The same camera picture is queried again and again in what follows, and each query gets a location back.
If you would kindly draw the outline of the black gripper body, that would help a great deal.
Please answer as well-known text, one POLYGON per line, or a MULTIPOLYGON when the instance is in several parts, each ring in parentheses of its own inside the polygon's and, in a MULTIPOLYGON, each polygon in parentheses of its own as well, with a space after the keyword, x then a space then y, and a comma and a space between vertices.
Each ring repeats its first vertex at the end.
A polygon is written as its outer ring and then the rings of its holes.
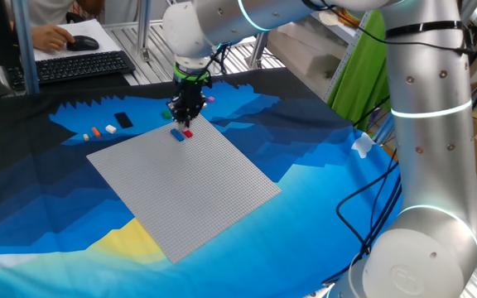
POLYGON ((205 103, 202 94, 202 82, 183 80, 176 84, 174 97, 167 103, 171 116, 176 121, 191 121, 195 119, 205 103))

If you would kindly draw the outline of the person's bare hand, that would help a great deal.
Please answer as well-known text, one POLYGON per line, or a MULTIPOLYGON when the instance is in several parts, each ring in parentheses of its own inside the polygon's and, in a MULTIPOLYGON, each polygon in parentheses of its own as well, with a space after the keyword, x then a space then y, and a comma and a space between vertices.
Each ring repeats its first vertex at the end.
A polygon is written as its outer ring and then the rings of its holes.
POLYGON ((37 50, 63 50, 67 43, 74 43, 74 37, 57 25, 44 25, 31 29, 33 47, 37 50))

